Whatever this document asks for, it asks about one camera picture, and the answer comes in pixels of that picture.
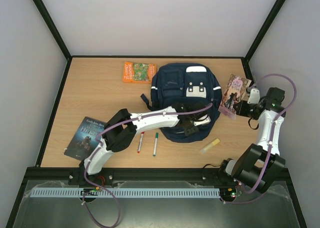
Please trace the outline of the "orange treehouse book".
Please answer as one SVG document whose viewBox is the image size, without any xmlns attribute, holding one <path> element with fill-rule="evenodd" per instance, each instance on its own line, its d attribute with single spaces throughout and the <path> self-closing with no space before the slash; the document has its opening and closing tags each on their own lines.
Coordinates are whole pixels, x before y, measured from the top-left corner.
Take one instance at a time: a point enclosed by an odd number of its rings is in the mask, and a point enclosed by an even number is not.
<svg viewBox="0 0 320 228">
<path fill-rule="evenodd" d="M 125 62 L 122 81 L 124 83 L 151 83 L 156 73 L 156 64 Z"/>
</svg>

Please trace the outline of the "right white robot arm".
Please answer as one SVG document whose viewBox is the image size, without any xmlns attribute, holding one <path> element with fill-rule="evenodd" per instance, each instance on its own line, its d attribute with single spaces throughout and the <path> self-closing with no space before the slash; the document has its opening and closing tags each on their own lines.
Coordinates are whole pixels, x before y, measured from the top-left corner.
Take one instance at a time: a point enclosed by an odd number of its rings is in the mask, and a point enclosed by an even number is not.
<svg viewBox="0 0 320 228">
<path fill-rule="evenodd" d="M 275 178 L 285 167 L 285 159 L 280 157 L 278 140 L 280 127 L 286 112 L 282 107 L 285 91 L 276 87 L 269 88 L 267 94 L 254 102 L 240 101 L 233 107 L 239 116 L 257 120 L 258 135 L 253 143 L 238 159 L 224 160 L 218 170 L 218 178 L 228 184 L 237 180 L 259 193 L 265 193 Z"/>
</svg>

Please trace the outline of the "pink shrew paperback book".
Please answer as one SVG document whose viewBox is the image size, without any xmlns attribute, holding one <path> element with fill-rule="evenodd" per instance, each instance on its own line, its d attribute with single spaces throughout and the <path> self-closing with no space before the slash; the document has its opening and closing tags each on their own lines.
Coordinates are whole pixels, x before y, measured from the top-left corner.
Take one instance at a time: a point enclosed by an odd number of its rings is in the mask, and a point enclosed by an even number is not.
<svg viewBox="0 0 320 228">
<path fill-rule="evenodd" d="M 218 110 L 228 118 L 236 119 L 236 110 L 234 105 L 238 104 L 244 97 L 251 80 L 231 74 L 227 87 L 222 94 L 222 100 Z"/>
</svg>

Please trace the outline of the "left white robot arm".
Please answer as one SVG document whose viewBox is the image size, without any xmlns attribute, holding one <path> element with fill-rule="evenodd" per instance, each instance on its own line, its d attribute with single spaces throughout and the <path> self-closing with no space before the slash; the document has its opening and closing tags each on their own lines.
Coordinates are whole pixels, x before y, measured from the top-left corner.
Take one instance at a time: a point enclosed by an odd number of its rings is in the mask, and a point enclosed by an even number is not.
<svg viewBox="0 0 320 228">
<path fill-rule="evenodd" d="M 127 109 L 119 110 L 105 125 L 95 140 L 97 147 L 83 161 L 84 175 L 101 172 L 103 165 L 117 152 L 127 149 L 133 138 L 140 133 L 158 129 L 182 126 L 183 134 L 190 137 L 198 133 L 198 127 L 211 122 L 212 103 L 199 102 L 196 105 L 175 103 L 164 109 L 147 113 L 129 113 Z"/>
</svg>

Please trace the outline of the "navy blue backpack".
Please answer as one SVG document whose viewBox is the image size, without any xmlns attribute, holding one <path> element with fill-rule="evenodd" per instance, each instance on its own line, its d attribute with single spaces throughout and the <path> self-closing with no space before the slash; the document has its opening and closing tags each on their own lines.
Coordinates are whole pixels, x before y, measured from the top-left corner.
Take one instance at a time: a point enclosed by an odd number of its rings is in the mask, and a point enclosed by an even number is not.
<svg viewBox="0 0 320 228">
<path fill-rule="evenodd" d="M 183 115 L 183 121 L 192 117 L 200 120 L 209 118 L 208 124 L 193 128 L 184 128 L 180 123 L 174 127 L 161 128 L 164 136 L 177 143 L 191 143 L 208 137 L 220 116 L 218 111 L 222 100 L 221 86 L 212 71 L 197 63 L 170 63 L 159 68 L 152 79 L 150 98 L 142 94 L 141 99 L 151 111 L 158 111 L 168 106 L 183 104 L 189 111 L 198 110 L 212 103 L 212 107 L 200 114 Z"/>
</svg>

